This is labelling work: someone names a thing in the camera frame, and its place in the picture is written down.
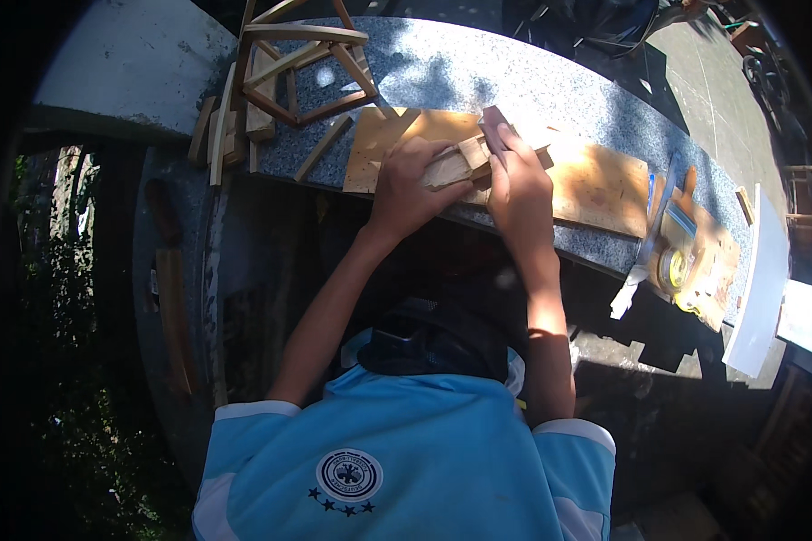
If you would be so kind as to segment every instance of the granite table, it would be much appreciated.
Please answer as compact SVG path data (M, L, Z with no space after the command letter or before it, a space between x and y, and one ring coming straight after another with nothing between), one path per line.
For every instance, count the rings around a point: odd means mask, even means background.
M638 157L654 174L667 175L670 156L678 150L682 155L676 171L678 186L682 189L685 170L695 165L695 202L739 244L738 271L728 297L743 294L752 233L734 195L736 184L700 146L650 105L571 60L483 30L396 17L355 17L353 21L357 29L369 35L364 53L379 89L378 105L470 114L499 105L506 114L527 112L599 145ZM335 18L304 23L342 26ZM288 53L303 43L275 44ZM358 90L357 83L331 57L298 71L297 88L302 113ZM281 88L278 94L281 105L286 106L285 90ZM350 114L357 120L359 112L353 109ZM259 173L291 180L330 124L328 119L293 129L278 123L276 137L260 146ZM355 124L310 171L307 183L342 189L354 134ZM493 220L480 207L455 205L445 217L493 227ZM567 223L555 225L554 230L557 249L576 261L620 278L635 262L637 240ZM737 312L736 303L731 302L725 321L733 325Z

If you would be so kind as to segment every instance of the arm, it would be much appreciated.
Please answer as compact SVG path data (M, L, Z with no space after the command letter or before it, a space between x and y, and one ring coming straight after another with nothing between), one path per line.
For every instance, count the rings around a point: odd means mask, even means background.
M559 257L553 248L553 182L535 152L501 124L508 171L491 157L493 191L487 209L520 269L526 289L529 364L526 421L574 415L574 377L559 287Z
M379 263L472 189L471 182L464 182L432 192L418 182L430 159L451 145L415 137L386 152L369 221L292 332L268 400L302 405L336 354L358 296Z

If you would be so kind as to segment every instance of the white wall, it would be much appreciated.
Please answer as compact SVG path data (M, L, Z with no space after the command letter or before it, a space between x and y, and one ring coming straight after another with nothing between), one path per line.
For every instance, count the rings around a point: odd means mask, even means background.
M237 39L190 0L95 0L33 99L32 127L191 137Z

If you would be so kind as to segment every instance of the light blue jersey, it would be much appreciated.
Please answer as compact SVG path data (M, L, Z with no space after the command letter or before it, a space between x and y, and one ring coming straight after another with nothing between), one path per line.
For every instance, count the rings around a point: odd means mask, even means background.
M356 366L300 409L217 409L195 535L607 539L616 447L591 422L530 432L497 381Z

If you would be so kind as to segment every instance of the speckled stone surface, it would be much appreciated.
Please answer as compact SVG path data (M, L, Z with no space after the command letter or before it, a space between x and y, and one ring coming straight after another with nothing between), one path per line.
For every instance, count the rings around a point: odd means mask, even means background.
M377 82L379 103L401 107L447 109L479 114L499 105L509 120L541 118L595 143L644 160L651 173L664 175L670 156L682 161L677 185L695 165L698 184L694 200L728 228L740 247L740 261L729 291L725 321L737 318L736 298L743 294L752 234L734 195L736 185L701 147L648 104L601 75L575 62L521 41L453 24L394 17L356 17L355 26L369 35L364 47ZM342 26L338 19L313 19L308 24ZM289 52L301 43L280 41ZM306 113L347 93L357 83L335 59L298 71L298 101ZM279 92L286 104L284 89ZM358 109L351 116L357 120ZM277 125L277 136L260 147L260 173L291 179L311 149L332 124L322 120L300 130ZM310 172L309 183L343 186L353 125ZM486 211L462 205L451 217L492 226ZM628 274L638 243L596 229L557 225L555 245L577 258L618 275Z

